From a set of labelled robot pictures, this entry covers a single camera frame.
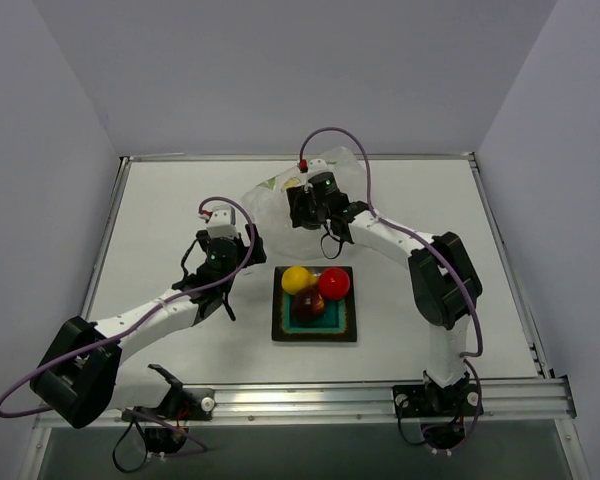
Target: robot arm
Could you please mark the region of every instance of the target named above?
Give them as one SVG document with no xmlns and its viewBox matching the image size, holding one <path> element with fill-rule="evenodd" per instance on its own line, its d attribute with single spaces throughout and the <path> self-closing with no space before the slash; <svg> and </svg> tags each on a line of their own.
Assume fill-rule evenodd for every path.
<svg viewBox="0 0 600 480">
<path fill-rule="evenodd" d="M 438 389 L 465 382 L 466 366 L 460 354 L 466 350 L 468 308 L 448 272 L 420 242 L 381 223 L 366 203 L 350 202 L 323 160 L 309 162 L 305 173 L 303 185 L 287 190 L 293 226 L 326 227 L 340 242 L 364 245 L 407 267 L 416 306 L 430 324 L 426 380 Z M 416 233 L 452 265 L 475 304 L 482 285 L 458 236 Z"/>
<path fill-rule="evenodd" d="M 119 366 L 162 337 L 197 325 L 220 306 L 235 320 L 228 302 L 233 279 L 219 281 L 245 261 L 248 248 L 236 230 L 232 207 L 217 207 L 208 217 L 206 229 L 196 234 L 206 258 L 195 273 L 174 283 L 155 300 L 126 313 L 95 322 L 74 317 L 60 328 L 41 365 L 81 347 L 101 344 L 47 369 L 30 382 L 32 390 L 73 427 L 88 425 L 108 409 L 181 403 L 181 398 L 174 397 L 187 394 L 182 384 L 159 365 L 149 368 L 162 379 L 155 376 L 155 381 L 152 378 L 147 385 L 121 386 L 116 384 Z M 255 226 L 254 233 L 255 238 L 250 238 L 254 248 L 247 266 L 266 261 Z"/>
</svg>

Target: white knob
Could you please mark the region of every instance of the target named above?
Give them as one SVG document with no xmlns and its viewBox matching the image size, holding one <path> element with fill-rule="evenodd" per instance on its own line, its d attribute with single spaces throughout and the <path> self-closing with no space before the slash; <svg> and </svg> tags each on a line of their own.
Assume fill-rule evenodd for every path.
<svg viewBox="0 0 600 480">
<path fill-rule="evenodd" d="M 409 397 L 407 397 L 404 393 L 399 393 L 398 395 L 396 395 L 394 402 L 397 406 L 400 406 L 400 404 L 402 403 L 402 408 L 407 408 L 409 406 L 408 399 Z"/>
<path fill-rule="evenodd" d="M 477 407 L 478 406 L 478 394 L 476 392 L 470 392 L 469 395 L 467 395 L 467 403 L 469 405 L 471 405 L 472 407 Z"/>
<path fill-rule="evenodd" d="M 200 408 L 203 412 L 210 412 L 216 406 L 216 401 L 211 397 L 204 397 L 200 402 Z"/>
</svg>

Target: yellow ball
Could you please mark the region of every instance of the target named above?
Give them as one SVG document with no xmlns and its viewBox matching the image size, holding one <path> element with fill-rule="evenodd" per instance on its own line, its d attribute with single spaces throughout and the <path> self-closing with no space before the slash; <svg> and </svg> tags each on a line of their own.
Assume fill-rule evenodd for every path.
<svg viewBox="0 0 600 480">
<path fill-rule="evenodd" d="M 311 272 L 304 267 L 289 267 L 282 274 L 282 289 L 289 295 L 295 295 L 300 290 L 312 287 L 318 283 L 318 277 L 311 275 Z"/>
</svg>

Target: green square plate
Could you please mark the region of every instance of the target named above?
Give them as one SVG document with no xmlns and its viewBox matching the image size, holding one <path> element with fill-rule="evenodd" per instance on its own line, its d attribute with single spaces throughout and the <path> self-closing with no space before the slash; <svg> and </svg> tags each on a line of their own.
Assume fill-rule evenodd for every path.
<svg viewBox="0 0 600 480">
<path fill-rule="evenodd" d="M 276 342 L 356 342 L 356 307 L 353 291 L 353 269 L 340 267 L 351 281 L 347 296 L 339 301 L 325 300 L 324 313 L 310 323 L 301 323 L 291 315 L 293 296 L 282 289 L 282 274 L 289 267 L 276 267 L 273 275 L 273 315 L 271 339 Z M 305 267 L 312 274 L 329 267 Z"/>
</svg>

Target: gray wall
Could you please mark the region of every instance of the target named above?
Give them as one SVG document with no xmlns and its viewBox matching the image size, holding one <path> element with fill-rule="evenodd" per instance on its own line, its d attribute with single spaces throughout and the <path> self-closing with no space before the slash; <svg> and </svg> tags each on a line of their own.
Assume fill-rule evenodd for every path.
<svg viewBox="0 0 600 480">
<path fill-rule="evenodd" d="M 475 150 L 555 3 L 34 1 L 120 154 Z"/>
<path fill-rule="evenodd" d="M 0 0 L 0 392 L 79 312 L 117 159 L 32 3 Z M 27 388 L 9 409 L 37 405 Z M 32 420 L 0 419 L 0 480 Z"/>
<path fill-rule="evenodd" d="M 559 0 L 478 152 L 600 479 L 600 0 Z"/>
</svg>

